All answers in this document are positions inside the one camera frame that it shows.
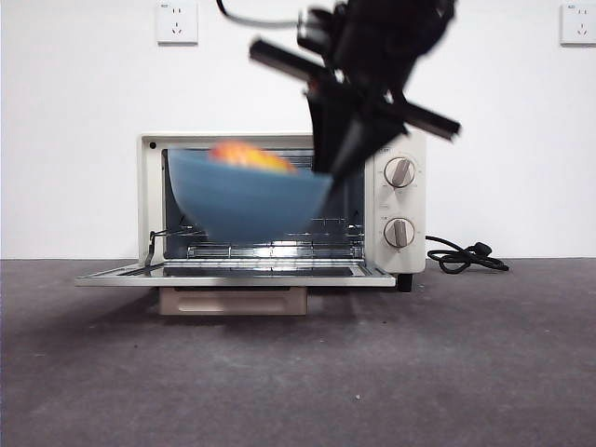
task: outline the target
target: black cable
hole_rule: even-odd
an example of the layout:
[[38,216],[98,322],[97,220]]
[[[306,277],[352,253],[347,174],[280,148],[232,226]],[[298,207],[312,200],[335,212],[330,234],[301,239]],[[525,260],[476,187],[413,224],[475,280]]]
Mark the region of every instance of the black cable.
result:
[[[509,267],[503,261],[489,257],[493,252],[488,245],[481,242],[476,242],[475,245],[462,249],[458,245],[453,244],[449,240],[440,237],[427,236],[427,240],[433,240],[441,244],[447,245],[454,250],[431,250],[428,252],[428,257],[433,261],[439,263],[440,269],[449,275],[457,275],[462,273],[471,265],[481,265],[493,270],[500,270],[507,272]],[[447,264],[461,264],[456,268],[448,268]]]
[[227,12],[224,6],[224,0],[215,0],[217,2],[217,7],[220,9],[222,14],[224,14],[229,20],[234,21],[235,23],[239,23],[241,25],[246,26],[253,26],[257,28],[268,28],[268,29],[286,29],[286,28],[296,28],[300,23],[298,20],[276,20],[276,21],[265,21],[265,20],[254,20],[254,19],[247,19],[244,17],[239,17],[234,14],[230,14]]

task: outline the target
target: oven door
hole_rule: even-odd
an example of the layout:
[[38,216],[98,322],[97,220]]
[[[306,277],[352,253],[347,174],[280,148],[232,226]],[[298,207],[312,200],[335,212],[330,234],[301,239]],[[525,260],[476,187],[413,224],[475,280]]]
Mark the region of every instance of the oven door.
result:
[[394,287],[396,279],[362,260],[205,260],[133,264],[79,277],[78,286]]

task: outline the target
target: orange fruit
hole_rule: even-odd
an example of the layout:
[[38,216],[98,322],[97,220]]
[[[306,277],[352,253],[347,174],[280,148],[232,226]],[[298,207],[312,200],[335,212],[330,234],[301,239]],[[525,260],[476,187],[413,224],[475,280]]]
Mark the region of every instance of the orange fruit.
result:
[[296,167],[288,160],[248,142],[236,140],[216,143],[209,152],[209,159],[244,168],[296,172]]

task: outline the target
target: wall socket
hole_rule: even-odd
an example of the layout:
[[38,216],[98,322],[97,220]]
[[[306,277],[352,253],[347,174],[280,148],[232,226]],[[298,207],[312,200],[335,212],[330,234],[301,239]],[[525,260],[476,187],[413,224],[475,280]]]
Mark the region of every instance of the wall socket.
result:
[[596,3],[561,6],[561,44],[596,45]]
[[198,15],[196,1],[175,0],[156,6],[158,44],[198,43]]

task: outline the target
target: oven control knob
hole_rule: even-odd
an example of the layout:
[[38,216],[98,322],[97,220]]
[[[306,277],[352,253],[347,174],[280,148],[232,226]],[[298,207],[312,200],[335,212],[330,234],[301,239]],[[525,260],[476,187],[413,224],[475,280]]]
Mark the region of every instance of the oven control knob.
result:
[[413,225],[407,219],[393,219],[385,225],[385,240],[396,249],[403,249],[410,245],[413,234]]
[[405,188],[413,182],[415,166],[412,160],[399,157],[393,158],[385,166],[385,180],[394,188]]

